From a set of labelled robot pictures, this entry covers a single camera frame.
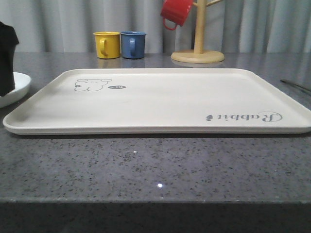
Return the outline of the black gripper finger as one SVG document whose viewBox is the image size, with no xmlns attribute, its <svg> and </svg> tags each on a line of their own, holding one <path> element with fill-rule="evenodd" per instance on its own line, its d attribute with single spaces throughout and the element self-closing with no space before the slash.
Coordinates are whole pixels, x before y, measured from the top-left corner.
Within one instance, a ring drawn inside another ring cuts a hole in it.
<svg viewBox="0 0 311 233">
<path fill-rule="evenodd" d="M 4 97 L 15 88 L 13 63 L 15 48 L 19 44 L 12 26 L 0 23 L 0 96 Z"/>
</svg>

